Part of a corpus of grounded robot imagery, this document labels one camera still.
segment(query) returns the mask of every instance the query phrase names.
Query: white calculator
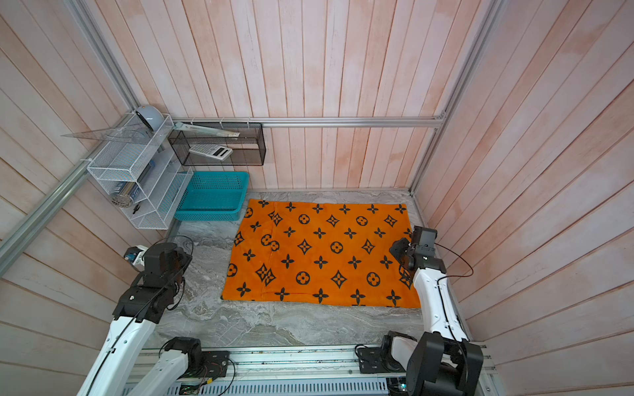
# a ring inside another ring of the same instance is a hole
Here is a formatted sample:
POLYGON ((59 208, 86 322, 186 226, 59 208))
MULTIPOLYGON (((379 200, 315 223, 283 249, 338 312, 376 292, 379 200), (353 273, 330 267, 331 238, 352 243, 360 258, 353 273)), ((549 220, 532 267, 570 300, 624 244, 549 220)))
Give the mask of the white calculator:
POLYGON ((190 146, 190 153, 206 156, 219 161, 227 159, 232 152, 232 149, 219 144, 193 144, 190 146))

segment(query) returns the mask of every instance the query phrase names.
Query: white dome object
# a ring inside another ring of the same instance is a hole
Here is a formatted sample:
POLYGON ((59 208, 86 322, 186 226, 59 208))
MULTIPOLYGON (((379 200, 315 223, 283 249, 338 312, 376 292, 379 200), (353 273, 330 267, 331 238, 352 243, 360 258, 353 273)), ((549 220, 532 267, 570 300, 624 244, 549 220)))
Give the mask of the white dome object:
POLYGON ((153 132, 158 131, 161 124, 163 124, 163 115, 160 113, 159 109, 154 106, 139 106, 135 111, 141 121, 143 121, 143 123, 153 132))

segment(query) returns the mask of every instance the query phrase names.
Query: orange blanket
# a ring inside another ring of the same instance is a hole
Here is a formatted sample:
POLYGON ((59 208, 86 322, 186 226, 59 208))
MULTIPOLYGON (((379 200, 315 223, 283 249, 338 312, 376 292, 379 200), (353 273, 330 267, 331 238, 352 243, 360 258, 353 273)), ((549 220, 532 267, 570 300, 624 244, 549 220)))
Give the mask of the orange blanket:
POLYGON ((419 308, 389 252, 410 234, 405 205, 250 200, 222 298, 419 308))

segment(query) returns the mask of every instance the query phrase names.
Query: black cable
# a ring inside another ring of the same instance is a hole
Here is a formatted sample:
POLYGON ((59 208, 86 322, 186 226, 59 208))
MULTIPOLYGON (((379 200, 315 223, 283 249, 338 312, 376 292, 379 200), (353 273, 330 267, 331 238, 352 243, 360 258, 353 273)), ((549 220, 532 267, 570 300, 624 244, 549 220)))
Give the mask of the black cable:
POLYGON ((359 347, 367 348, 368 346, 364 345, 364 344, 357 344, 357 345, 354 346, 354 354, 357 356, 357 358, 359 358, 360 362, 363 362, 363 359, 361 358, 361 356, 359 356, 359 351, 357 351, 357 348, 359 348, 359 347))
POLYGON ((233 384, 233 380, 236 379, 236 364, 233 362, 233 360, 229 358, 227 358, 227 360, 229 360, 231 362, 231 365, 233 366, 233 377, 231 379, 231 382, 229 382, 229 386, 227 386, 227 389, 223 390, 223 392, 220 393, 218 396, 223 396, 229 390, 229 388, 231 388, 231 385, 233 384))
POLYGON ((170 341, 171 341, 171 340, 167 340, 167 341, 165 341, 165 343, 164 343, 164 344, 161 346, 161 348, 158 350, 158 357, 159 357, 159 359, 160 359, 160 351, 162 351, 162 350, 163 350, 163 348, 165 348, 165 346, 167 345, 167 343, 168 343, 168 342, 170 342, 170 341))
MULTIPOLYGON (((154 243, 152 244, 152 246, 154 246, 154 245, 156 245, 157 243, 159 243, 159 242, 161 242, 161 241, 164 241, 164 240, 166 240, 166 239, 168 239, 168 238, 173 238, 173 237, 176 237, 176 236, 182 236, 182 237, 187 238, 187 239, 189 239, 189 240, 191 241, 191 252, 190 252, 190 254, 192 254, 192 253, 193 253, 193 251, 194 251, 194 242, 193 242, 193 240, 192 240, 190 237, 185 236, 185 235, 174 235, 174 236, 170 236, 170 237, 167 237, 167 238, 163 238, 163 239, 161 239, 161 240, 158 240, 158 241, 154 242, 154 243)), ((136 313, 136 314, 132 317, 132 319, 130 319, 130 321, 129 321, 129 322, 127 323, 127 325, 123 328, 123 330, 121 330, 121 333, 119 333, 119 335, 115 338, 115 341, 112 343, 112 346, 110 347, 110 350, 108 351, 108 353, 106 354, 106 356, 103 358, 103 360, 101 361, 101 364, 99 365, 99 368, 97 369, 97 372, 94 374, 94 376, 93 376, 93 380, 90 382, 90 386, 88 387, 88 391, 86 392, 86 396, 88 396, 88 395, 90 394, 90 391, 93 389, 94 382, 95 382, 95 380, 97 379, 97 376, 99 375, 99 372, 101 371, 101 368, 103 367, 104 363, 106 363, 106 360, 108 359, 108 356, 110 356, 110 352, 114 349, 114 347, 115 347, 115 345, 117 344, 117 342, 119 342, 119 340, 120 340, 121 336, 122 336, 122 335, 126 332, 127 328, 128 328, 128 327, 132 324, 132 322, 134 322, 134 320, 135 320, 135 319, 136 319, 136 318, 137 318, 137 317, 141 314, 141 312, 143 312, 143 310, 145 310, 145 309, 149 306, 149 304, 150 304, 152 301, 154 301, 154 299, 155 299, 155 298, 157 298, 157 297, 158 297, 158 295, 159 295, 159 294, 161 294, 161 292, 163 292, 163 290, 164 290, 164 289, 166 289, 166 288, 167 288, 167 285, 168 285, 168 284, 171 284, 171 283, 172 283, 172 282, 173 282, 173 281, 174 281, 174 280, 175 280, 175 279, 176 279, 176 278, 177 278, 180 274, 182 274, 182 273, 185 271, 185 269, 187 269, 187 267, 188 267, 188 266, 189 266, 189 264, 186 264, 186 265, 182 266, 182 267, 180 268, 180 270, 178 270, 178 272, 177 272, 177 273, 175 273, 175 274, 174 274, 174 276, 173 276, 170 280, 168 280, 167 282, 165 282, 165 285, 163 285, 163 287, 161 287, 160 289, 158 289, 158 291, 157 291, 156 293, 154 293, 154 295, 153 295, 153 296, 152 296, 152 297, 151 297, 151 298, 147 301, 147 303, 145 303, 145 304, 141 307, 141 309, 140 309, 139 311, 137 311, 137 313, 136 313)))
POLYGON ((136 271, 136 272, 140 272, 139 269, 137 267, 134 266, 134 264, 132 264, 130 261, 127 261, 128 264, 130 264, 130 266, 136 271))
POLYGON ((436 286, 438 287, 438 294, 440 295, 440 302, 443 305, 444 318, 447 321, 447 324, 448 324, 448 327, 449 327, 449 332, 451 333, 451 336, 453 337, 454 341, 456 341, 458 343, 458 348, 460 348, 460 352, 462 353, 462 359, 464 360, 464 367, 465 367, 465 382, 467 382, 467 378, 469 377, 469 367, 467 365, 467 351, 462 349, 461 342, 458 341, 456 336, 453 334, 453 331, 451 330, 451 322, 449 322, 449 316, 447 315, 447 310, 446 310, 446 308, 444 306, 443 293, 440 290, 440 281, 442 281, 443 279, 447 279, 447 278, 468 278, 468 277, 470 277, 470 276, 472 276, 474 274, 474 268, 465 259, 463 259, 461 255, 457 254, 453 250, 451 250, 449 248, 446 248, 443 245, 440 245, 439 243, 436 243, 436 245, 440 246, 443 249, 447 249, 451 253, 453 253, 456 256, 458 256, 458 258, 460 260, 464 261, 469 266, 469 268, 471 269, 471 273, 469 275, 447 275, 447 276, 443 276, 441 278, 438 278, 436 280, 436 286))
POLYGON ((202 378, 200 379, 200 384, 198 385, 198 391, 196 392, 196 394, 200 393, 200 387, 202 386, 203 381, 205 381, 206 376, 207 376, 207 366, 205 366, 205 374, 203 374, 202 378))
POLYGON ((165 308, 167 310, 174 310, 176 308, 178 308, 178 304, 181 303, 181 300, 183 299, 183 295, 185 294, 185 278, 183 278, 183 292, 181 293, 181 298, 178 299, 178 302, 176 303, 175 306, 171 307, 171 308, 165 308))

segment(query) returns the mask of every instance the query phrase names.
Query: marble floor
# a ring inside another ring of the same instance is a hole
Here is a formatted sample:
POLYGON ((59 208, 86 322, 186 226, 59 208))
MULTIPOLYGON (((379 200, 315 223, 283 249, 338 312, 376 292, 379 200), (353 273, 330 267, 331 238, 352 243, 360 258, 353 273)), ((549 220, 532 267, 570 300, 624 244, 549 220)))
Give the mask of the marble floor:
MULTIPOLYGON (((249 199, 315 203, 405 203, 413 226, 421 226, 406 191, 248 193, 249 199)), ((183 222, 178 233, 194 240, 179 307, 166 311, 145 348, 175 336, 199 338, 203 347, 264 347, 378 343, 389 330, 420 336, 420 309, 337 307, 310 303, 238 302, 220 299, 238 222, 183 222)))

